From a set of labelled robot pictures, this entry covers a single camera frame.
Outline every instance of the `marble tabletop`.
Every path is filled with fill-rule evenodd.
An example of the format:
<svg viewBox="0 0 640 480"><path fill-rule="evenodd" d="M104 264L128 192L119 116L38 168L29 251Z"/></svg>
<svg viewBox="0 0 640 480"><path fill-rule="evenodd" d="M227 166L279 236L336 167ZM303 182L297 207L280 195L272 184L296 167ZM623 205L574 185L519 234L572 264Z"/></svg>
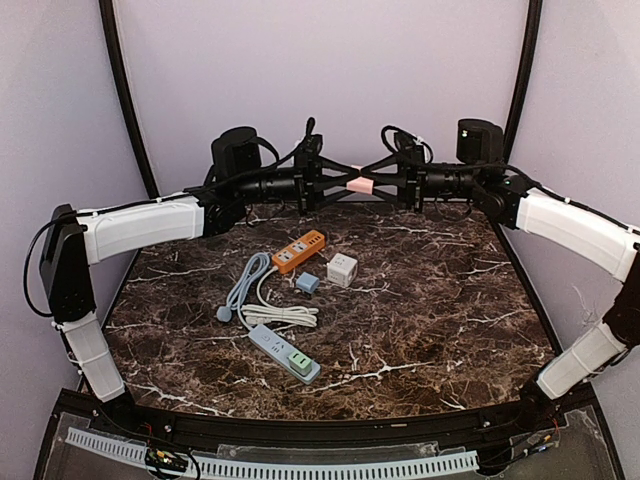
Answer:
<svg viewBox="0 0 640 480"><path fill-rule="evenodd" d="M463 206L446 207L460 215ZM515 400L552 357L524 288L486 219L442 221L390 205L342 203L266 221L258 210L225 235L144 249L106 326L137 402L254 419L389 418ZM217 308L256 252L275 253L311 229L326 248L263 287L279 306L320 309L318 327L280 334L322 366L306 386L260 352ZM343 253L359 262L349 288L326 281ZM295 288L320 278L313 295ZM256 303L252 291L249 302ZM282 327L271 324L271 328Z"/></svg>

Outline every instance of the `blue cube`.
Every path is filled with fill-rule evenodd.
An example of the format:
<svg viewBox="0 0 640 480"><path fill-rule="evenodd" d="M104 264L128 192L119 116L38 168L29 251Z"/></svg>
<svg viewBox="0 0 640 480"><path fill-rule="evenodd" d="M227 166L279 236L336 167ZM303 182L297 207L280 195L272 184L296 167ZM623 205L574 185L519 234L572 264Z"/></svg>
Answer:
<svg viewBox="0 0 640 480"><path fill-rule="evenodd" d="M313 275L304 272L298 277L298 280L296 280L296 287L303 292L313 293L315 289L318 288L319 283L320 279L318 277L314 277Z"/></svg>

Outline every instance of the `white slotted strip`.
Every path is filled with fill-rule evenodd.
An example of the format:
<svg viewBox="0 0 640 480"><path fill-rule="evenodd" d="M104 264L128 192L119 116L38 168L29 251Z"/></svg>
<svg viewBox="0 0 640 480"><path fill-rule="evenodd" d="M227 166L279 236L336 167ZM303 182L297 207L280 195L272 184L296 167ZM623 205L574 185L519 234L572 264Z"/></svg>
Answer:
<svg viewBox="0 0 640 480"><path fill-rule="evenodd" d="M124 442L96 432L69 428L66 443L127 465L146 468L146 446L139 442ZM353 465L289 465L239 462L197 455L194 457L200 465L203 480L418 480L478 469L475 451L399 462ZM191 462L184 476L195 478L196 469Z"/></svg>

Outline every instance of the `blue power cord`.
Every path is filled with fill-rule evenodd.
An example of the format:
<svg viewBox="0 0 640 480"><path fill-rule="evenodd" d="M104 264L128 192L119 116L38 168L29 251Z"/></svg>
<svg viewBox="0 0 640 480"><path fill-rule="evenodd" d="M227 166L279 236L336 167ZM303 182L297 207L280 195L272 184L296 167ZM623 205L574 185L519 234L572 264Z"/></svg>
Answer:
<svg viewBox="0 0 640 480"><path fill-rule="evenodd" d="M251 273L254 266L258 264L258 268L255 272ZM240 276L240 280L229 292L227 295L227 304L221 307L218 307L218 311L216 312L216 317L221 322L229 322L233 317L233 311L238 312L238 318L242 324L247 327L249 330L252 329L247 322L245 322L244 318L242 318L242 310L241 307L247 299L247 295L249 294L249 288L256 280L260 279L266 271L271 266L271 256L268 253L260 252L253 255L247 265L244 267L244 271Z"/></svg>

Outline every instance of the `power strip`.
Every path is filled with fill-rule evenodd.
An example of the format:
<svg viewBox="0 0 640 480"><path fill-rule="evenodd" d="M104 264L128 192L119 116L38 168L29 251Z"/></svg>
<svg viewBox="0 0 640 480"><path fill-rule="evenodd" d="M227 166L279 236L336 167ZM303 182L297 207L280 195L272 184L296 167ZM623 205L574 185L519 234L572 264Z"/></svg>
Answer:
<svg viewBox="0 0 640 480"><path fill-rule="evenodd" d="M319 252L325 246L325 238L317 230L311 230L298 240L276 253L273 257L273 264L278 267L278 271L283 275L289 273L302 262Z"/></svg>
<svg viewBox="0 0 640 480"><path fill-rule="evenodd" d="M256 325L256 327L249 332L249 340L278 362L291 375L307 385L320 375L321 367L317 362L311 360L276 332L264 325Z"/></svg>

